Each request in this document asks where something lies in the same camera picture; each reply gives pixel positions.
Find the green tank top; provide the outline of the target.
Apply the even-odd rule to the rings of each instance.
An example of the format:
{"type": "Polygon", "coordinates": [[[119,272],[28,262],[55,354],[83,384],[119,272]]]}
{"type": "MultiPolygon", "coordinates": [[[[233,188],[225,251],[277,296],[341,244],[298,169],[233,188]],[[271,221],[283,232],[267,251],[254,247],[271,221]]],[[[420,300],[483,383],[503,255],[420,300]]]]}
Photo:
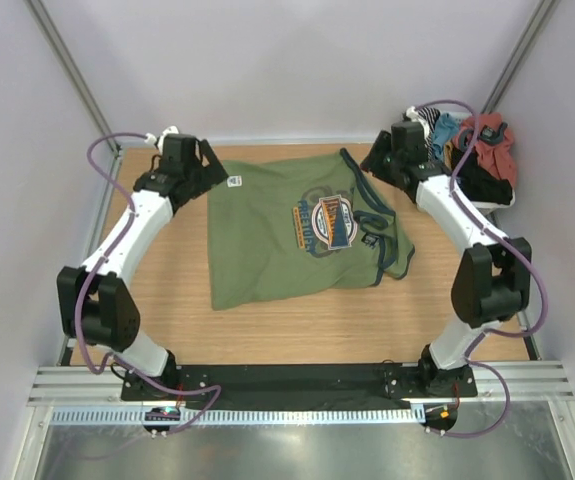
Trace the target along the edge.
{"type": "Polygon", "coordinates": [[[213,309],[407,275],[415,246],[346,149],[223,165],[227,180],[208,194],[213,309]]]}

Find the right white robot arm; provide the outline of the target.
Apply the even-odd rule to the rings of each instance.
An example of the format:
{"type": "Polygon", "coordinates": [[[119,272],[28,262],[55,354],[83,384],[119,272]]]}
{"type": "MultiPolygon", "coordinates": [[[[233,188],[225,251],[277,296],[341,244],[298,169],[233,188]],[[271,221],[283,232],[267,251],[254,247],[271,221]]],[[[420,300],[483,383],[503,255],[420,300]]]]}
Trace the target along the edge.
{"type": "Polygon", "coordinates": [[[448,168],[429,159],[418,122],[402,121],[380,131],[360,167],[429,214],[461,256],[450,293],[454,318],[424,348],[410,392],[446,397],[463,391],[471,377],[471,353],[529,303],[530,273],[524,263],[531,246],[493,226],[460,191],[448,168]]]}

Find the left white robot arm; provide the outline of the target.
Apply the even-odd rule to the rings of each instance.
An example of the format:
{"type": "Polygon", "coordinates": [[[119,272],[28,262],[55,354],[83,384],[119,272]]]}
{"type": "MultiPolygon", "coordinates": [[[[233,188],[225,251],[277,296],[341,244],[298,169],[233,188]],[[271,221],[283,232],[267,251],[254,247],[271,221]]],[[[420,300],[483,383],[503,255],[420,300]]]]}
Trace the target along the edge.
{"type": "Polygon", "coordinates": [[[129,287],[144,255],[178,210],[225,182],[228,174],[205,139],[176,127],[161,134],[137,134],[154,148],[149,168],[127,190],[94,159],[90,166],[126,201],[106,238],[80,266],[57,275],[57,293],[66,336],[76,340],[88,370],[102,374],[110,363],[142,380],[156,399],[180,394],[174,355],[141,329],[141,316],[129,287]]]}

